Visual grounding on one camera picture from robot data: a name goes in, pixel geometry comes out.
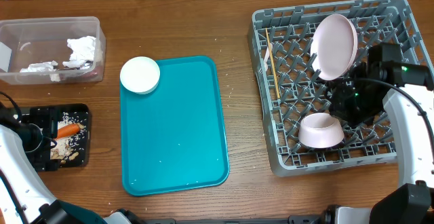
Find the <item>pink bowl with nuts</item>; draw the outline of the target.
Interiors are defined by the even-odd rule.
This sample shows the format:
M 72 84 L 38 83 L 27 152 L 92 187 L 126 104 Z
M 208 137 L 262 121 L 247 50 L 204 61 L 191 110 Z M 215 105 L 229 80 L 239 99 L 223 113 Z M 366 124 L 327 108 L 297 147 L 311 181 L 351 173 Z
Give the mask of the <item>pink bowl with nuts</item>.
M 307 147 L 325 149 L 339 144 L 344 132 L 337 118 L 328 113 L 313 113 L 300 123 L 299 141 Z

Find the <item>large pink plate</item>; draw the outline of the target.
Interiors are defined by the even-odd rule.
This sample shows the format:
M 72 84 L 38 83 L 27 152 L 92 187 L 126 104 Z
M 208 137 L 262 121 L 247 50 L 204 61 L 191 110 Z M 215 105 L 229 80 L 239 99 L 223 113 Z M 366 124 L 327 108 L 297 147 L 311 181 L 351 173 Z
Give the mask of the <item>large pink plate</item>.
M 351 21 L 341 14 L 332 14 L 322 20 L 314 32 L 311 55 L 319 77 L 330 81 L 344 75 L 355 61 L 357 32 Z

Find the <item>white napkin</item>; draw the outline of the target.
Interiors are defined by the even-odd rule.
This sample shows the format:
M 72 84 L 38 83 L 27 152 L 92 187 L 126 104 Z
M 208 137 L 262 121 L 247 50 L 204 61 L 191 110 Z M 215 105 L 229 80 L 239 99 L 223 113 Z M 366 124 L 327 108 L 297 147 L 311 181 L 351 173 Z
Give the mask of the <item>white napkin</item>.
M 101 52 L 96 51 L 96 38 L 93 36 L 80 37 L 78 39 L 67 39 L 67 47 L 72 50 L 68 61 L 93 61 L 94 64 L 101 61 Z M 97 65 L 92 69 L 86 71 L 61 71 L 59 65 L 55 60 L 47 62 L 37 62 L 29 64 L 26 68 L 21 68 L 21 73 L 49 73 L 48 77 L 52 82 L 61 82 L 66 79 L 75 79 L 77 77 L 84 77 L 86 79 L 93 79 L 98 77 L 101 73 L 101 67 Z

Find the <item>wooden chopstick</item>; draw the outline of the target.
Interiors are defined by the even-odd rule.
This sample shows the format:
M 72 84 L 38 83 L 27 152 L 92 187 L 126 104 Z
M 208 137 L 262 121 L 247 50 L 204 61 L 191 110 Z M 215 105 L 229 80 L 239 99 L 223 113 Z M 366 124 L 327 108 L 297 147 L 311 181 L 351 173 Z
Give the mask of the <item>wooden chopstick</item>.
M 267 44 L 268 44 L 268 49 L 269 49 L 269 58 L 271 61 L 271 68 L 272 68 L 272 73 L 273 73 L 273 79 L 274 79 L 274 85 L 275 85 L 275 90 L 276 90 L 276 94 L 277 94 L 277 99 L 280 100 L 281 94 L 280 94 L 279 85 L 278 85 L 278 81 L 277 81 L 277 74 L 276 74 L 276 70 L 275 70 L 275 63 L 274 63 L 274 58 L 273 58 L 273 46 L 272 46 L 271 40 L 269 38 L 268 28 L 265 28 L 265 33 L 266 33 L 266 39 L 267 39 Z

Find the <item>white bowl with crumbs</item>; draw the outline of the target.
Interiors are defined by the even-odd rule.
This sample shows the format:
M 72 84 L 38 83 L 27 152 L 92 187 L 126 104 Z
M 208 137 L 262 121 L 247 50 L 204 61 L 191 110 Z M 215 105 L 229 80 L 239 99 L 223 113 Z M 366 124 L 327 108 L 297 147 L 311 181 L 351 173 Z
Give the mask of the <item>white bowl with crumbs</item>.
M 159 83 L 159 65 L 151 58 L 137 56 L 128 60 L 121 68 L 121 85 L 137 94 L 151 93 Z

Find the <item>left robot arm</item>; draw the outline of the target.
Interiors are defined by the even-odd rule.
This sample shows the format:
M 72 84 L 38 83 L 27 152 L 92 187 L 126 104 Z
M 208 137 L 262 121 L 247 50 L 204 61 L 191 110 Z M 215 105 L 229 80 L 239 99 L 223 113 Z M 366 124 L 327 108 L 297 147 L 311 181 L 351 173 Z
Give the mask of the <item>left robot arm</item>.
M 108 217 L 57 199 L 44 185 L 28 155 L 54 143 L 40 127 L 22 122 L 1 106 L 1 210 L 12 223 L 144 223 L 132 212 L 119 209 Z

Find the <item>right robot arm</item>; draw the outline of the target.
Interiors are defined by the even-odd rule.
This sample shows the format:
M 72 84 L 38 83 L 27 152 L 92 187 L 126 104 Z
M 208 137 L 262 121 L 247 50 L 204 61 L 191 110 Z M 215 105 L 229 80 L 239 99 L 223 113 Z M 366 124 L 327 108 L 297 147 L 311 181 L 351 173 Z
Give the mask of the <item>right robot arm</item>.
M 403 61 L 397 44 L 368 50 L 367 62 L 329 91 L 329 111 L 349 126 L 371 125 L 385 111 L 399 166 L 399 187 L 372 208 L 335 206 L 324 223 L 433 223 L 433 77 Z

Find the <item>orange carrot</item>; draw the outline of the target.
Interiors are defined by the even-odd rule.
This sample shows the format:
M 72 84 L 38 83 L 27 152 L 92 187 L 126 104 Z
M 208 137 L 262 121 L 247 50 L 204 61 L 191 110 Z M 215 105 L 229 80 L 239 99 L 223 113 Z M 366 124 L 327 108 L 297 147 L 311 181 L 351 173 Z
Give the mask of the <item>orange carrot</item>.
M 75 135 L 75 134 L 79 133 L 79 131 L 82 129 L 82 127 L 83 126 L 81 124 L 66 125 L 60 129 L 58 129 L 56 139 L 65 138 L 65 137 Z

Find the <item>white plastic fork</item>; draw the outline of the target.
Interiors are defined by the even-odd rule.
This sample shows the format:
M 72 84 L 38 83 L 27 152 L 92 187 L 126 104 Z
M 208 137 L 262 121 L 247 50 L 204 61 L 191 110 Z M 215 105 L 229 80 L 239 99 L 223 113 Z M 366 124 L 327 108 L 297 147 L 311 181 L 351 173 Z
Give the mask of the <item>white plastic fork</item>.
M 268 65 L 268 61 L 270 60 L 270 54 L 273 51 L 273 44 L 271 43 L 270 46 L 267 48 L 265 55 L 264 55 L 264 67 L 265 67 L 265 71 L 267 71 L 269 69 L 269 65 Z

